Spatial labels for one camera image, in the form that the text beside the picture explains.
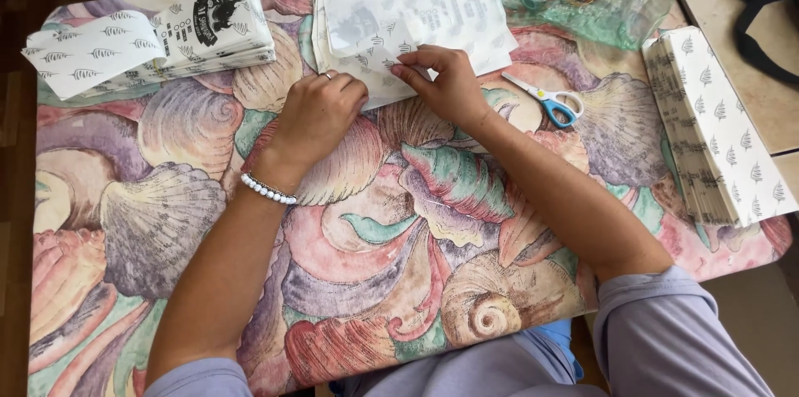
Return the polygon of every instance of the wooden floor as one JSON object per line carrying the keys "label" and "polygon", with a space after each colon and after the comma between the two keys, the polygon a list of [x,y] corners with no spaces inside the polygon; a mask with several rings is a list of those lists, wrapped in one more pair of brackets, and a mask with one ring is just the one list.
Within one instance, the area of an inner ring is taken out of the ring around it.
{"label": "wooden floor", "polygon": [[[34,217],[35,72],[19,53],[58,5],[85,0],[0,0],[0,395],[26,395]],[[588,382],[604,385],[584,321],[574,350]]]}

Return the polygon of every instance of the bracelet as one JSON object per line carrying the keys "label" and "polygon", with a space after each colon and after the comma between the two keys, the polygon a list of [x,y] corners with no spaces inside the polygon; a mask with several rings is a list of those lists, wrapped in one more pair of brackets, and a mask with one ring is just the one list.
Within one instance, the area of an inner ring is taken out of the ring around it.
{"label": "bracelet", "polygon": [[280,191],[277,191],[275,188],[268,187],[266,184],[259,182],[257,179],[250,176],[250,173],[247,172],[241,175],[241,181],[245,183],[245,185],[253,188],[253,191],[261,194],[262,196],[266,196],[275,202],[285,203],[286,205],[294,205],[297,203],[296,196],[289,196],[288,194],[283,194]]}

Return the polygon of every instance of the stack of paper bags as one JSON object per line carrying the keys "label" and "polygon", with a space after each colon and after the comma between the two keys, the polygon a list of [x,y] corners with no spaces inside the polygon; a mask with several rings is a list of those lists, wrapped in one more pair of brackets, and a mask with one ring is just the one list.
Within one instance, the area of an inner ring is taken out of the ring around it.
{"label": "stack of paper bags", "polygon": [[643,46],[688,212],[744,227],[797,210],[743,104],[697,27]]}
{"label": "stack of paper bags", "polygon": [[510,66],[518,46],[500,0],[314,0],[312,41],[319,72],[365,82],[365,110],[415,96],[391,66],[417,45],[464,50],[476,75]]}
{"label": "stack of paper bags", "polygon": [[61,99],[275,60],[261,0],[187,0],[36,32],[22,54]]}

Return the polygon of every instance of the hand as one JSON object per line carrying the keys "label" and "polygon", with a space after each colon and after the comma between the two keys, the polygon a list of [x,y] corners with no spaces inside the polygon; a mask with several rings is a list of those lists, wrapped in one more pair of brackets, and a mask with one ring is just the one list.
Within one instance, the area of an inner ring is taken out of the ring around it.
{"label": "hand", "polygon": [[[288,90],[275,136],[259,158],[259,164],[270,164],[264,167],[264,173],[272,176],[273,183],[284,182],[288,187],[298,184],[308,169],[339,145],[368,100],[364,82],[334,70],[327,74],[333,78],[306,75]],[[293,172],[294,177],[273,177],[275,171],[268,170],[275,165]]]}
{"label": "hand", "polygon": [[[464,51],[419,45],[419,50],[397,57],[392,74],[400,77],[422,97],[436,115],[469,132],[493,110],[488,106]],[[439,75],[425,79],[411,66],[431,67]]]}

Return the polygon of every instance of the seashell print tablecloth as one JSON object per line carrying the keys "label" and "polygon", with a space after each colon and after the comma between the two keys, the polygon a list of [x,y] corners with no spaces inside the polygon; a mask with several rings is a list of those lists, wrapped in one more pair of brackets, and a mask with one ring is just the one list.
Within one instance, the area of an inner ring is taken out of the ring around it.
{"label": "seashell print tablecloth", "polygon": [[[170,1],[72,4],[44,28],[122,9],[151,16]],[[502,1],[519,42],[508,72],[580,92],[586,114],[559,130],[499,72],[479,78],[497,112],[621,199],[698,280],[784,253],[783,217],[742,229],[687,218],[639,53],[535,24]],[[315,73],[311,2],[262,0],[272,64],[65,102],[40,81],[29,396],[142,394],[176,280],[274,133],[288,87]],[[588,267],[482,147],[418,98],[360,116],[299,198],[238,351],[257,395],[597,306]]]}

